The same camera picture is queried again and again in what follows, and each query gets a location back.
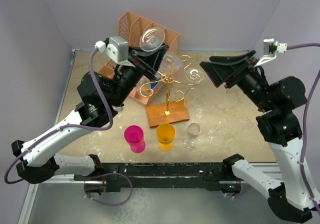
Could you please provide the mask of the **clear round wine glass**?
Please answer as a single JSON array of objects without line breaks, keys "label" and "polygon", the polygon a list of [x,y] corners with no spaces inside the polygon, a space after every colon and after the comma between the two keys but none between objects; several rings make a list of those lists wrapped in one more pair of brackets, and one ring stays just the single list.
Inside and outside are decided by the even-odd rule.
[{"label": "clear round wine glass", "polygon": [[147,29],[139,40],[139,55],[160,75],[173,78],[183,70],[181,58],[165,44],[165,31],[160,27]]}]

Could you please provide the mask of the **clear flute wine glass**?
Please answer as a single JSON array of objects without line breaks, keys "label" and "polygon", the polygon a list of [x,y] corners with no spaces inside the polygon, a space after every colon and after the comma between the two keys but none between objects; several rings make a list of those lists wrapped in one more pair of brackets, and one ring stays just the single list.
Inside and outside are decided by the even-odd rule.
[{"label": "clear flute wine glass", "polygon": [[191,84],[184,95],[184,103],[187,104],[194,97],[195,86],[204,79],[204,72],[200,69],[189,68],[185,72],[185,77]]}]

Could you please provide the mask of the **gold wire wine glass rack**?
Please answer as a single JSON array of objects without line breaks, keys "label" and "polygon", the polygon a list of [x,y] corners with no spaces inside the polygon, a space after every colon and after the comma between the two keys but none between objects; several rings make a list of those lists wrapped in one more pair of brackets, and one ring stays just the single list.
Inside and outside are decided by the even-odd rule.
[{"label": "gold wire wine glass rack", "polygon": [[[136,92],[143,98],[151,99],[156,95],[156,87],[162,86],[166,87],[165,92],[165,102],[160,104],[153,104],[146,106],[146,115],[149,127],[156,128],[161,124],[169,123],[175,124],[180,122],[185,122],[190,119],[187,108],[185,107],[185,93],[184,91],[178,89],[172,91],[172,84],[181,84],[190,87],[191,84],[187,80],[185,72],[191,68],[192,58],[183,54],[179,56],[183,69],[179,71],[179,75],[175,75],[173,78],[165,77],[156,73],[157,79],[154,81],[147,80],[145,77],[142,78],[137,86]],[[154,88],[151,88],[152,83],[157,83]]]}]

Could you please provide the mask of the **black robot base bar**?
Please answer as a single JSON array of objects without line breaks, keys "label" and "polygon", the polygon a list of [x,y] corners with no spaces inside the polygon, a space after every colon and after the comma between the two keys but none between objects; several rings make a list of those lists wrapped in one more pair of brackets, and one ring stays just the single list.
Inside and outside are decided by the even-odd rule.
[{"label": "black robot base bar", "polygon": [[123,174],[133,188],[150,189],[205,189],[223,193],[240,193],[239,179],[227,171],[221,162],[189,163],[121,163],[105,162],[103,169],[89,176],[75,175],[76,181],[90,181],[90,177],[111,174],[106,177],[106,192],[119,192],[129,188],[128,181],[115,173]]}]

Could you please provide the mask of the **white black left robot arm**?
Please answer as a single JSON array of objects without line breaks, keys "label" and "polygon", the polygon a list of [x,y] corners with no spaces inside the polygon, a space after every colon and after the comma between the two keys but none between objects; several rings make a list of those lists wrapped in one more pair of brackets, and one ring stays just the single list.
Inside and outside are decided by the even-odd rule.
[{"label": "white black left robot arm", "polygon": [[90,69],[77,87],[81,102],[62,121],[45,133],[29,141],[12,143],[19,181],[39,184],[58,175],[80,175],[98,180],[103,175],[99,157],[60,155],[59,151],[75,140],[94,131],[107,131],[113,126],[117,108],[142,77],[154,80],[156,72],[168,51],[166,44],[151,51],[131,47],[126,41],[112,43],[108,38],[98,41],[93,53],[115,55],[117,67],[114,77],[108,78]]}]

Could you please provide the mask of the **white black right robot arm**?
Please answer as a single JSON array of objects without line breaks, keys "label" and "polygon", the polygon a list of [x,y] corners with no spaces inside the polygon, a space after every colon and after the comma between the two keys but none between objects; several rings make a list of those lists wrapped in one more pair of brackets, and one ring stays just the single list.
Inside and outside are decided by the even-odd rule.
[{"label": "white black right robot arm", "polygon": [[320,194],[310,173],[300,170],[306,160],[302,155],[303,132],[294,109],[307,103],[303,82],[288,76],[268,83],[254,51],[211,56],[200,66],[215,87],[237,86],[256,105],[261,112],[256,118],[258,129],[276,158],[282,180],[253,167],[239,154],[223,160],[223,176],[247,182],[266,198],[279,219],[300,224],[309,221],[320,206]]}]

